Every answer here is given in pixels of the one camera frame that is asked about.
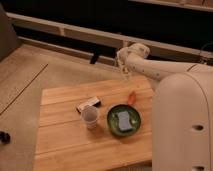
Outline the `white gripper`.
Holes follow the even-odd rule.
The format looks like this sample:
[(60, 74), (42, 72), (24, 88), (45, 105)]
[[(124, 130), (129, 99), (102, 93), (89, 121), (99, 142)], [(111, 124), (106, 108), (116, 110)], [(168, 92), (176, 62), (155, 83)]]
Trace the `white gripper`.
[(118, 63), (118, 67), (125, 80), (129, 80), (131, 78), (131, 71), (126, 65), (127, 57), (128, 57), (127, 48), (122, 48), (116, 53), (116, 60)]

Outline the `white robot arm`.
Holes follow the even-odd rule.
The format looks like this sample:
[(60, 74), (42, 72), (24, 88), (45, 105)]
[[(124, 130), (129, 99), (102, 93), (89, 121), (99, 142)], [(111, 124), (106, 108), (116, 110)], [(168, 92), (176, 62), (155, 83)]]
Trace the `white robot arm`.
[(152, 171), (213, 171), (213, 58), (150, 60), (134, 43), (117, 52), (125, 73), (158, 82), (152, 101)]

